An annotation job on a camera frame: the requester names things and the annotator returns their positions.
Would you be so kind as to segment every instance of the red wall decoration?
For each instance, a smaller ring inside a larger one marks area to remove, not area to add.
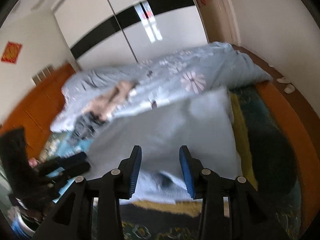
[[[1,61],[16,64],[21,48],[22,44],[8,41],[4,52],[2,53]]]

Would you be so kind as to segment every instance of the wardrobe door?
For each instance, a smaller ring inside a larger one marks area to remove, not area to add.
[[[55,17],[83,69],[136,62],[108,0],[64,0]]]
[[[109,0],[138,61],[207,43],[193,0]]]

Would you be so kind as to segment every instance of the white slipper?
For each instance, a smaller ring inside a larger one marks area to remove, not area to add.
[[[280,84],[290,84],[291,81],[285,77],[283,78],[277,78],[277,82],[280,83]]]
[[[293,85],[289,84],[285,87],[284,92],[286,92],[287,94],[291,94],[295,90],[296,88]]]

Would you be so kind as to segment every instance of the metal screw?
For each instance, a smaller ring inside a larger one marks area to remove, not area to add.
[[[112,171],[111,171],[111,174],[112,175],[119,175],[120,174],[120,170],[119,169],[113,169]]]
[[[240,183],[245,183],[247,180],[246,180],[246,178],[245,177],[242,177],[242,176],[240,176],[240,177],[238,177],[238,179],[237,179]]]
[[[82,182],[83,180],[84,180],[84,177],[82,177],[82,176],[78,176],[78,177],[75,178],[75,182],[76,182],[76,183],[80,183],[80,182]]]
[[[211,171],[210,171],[209,169],[203,169],[203,170],[201,171],[201,173],[202,173],[203,175],[209,175],[209,174],[211,174]]]

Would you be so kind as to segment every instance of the light blue comforter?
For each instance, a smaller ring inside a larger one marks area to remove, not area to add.
[[[73,130],[82,108],[120,80],[135,81],[137,85],[112,119],[137,115],[220,86],[234,89],[271,79],[247,54],[221,42],[175,51],[139,64],[92,69],[75,74],[63,86],[66,104],[51,130]]]

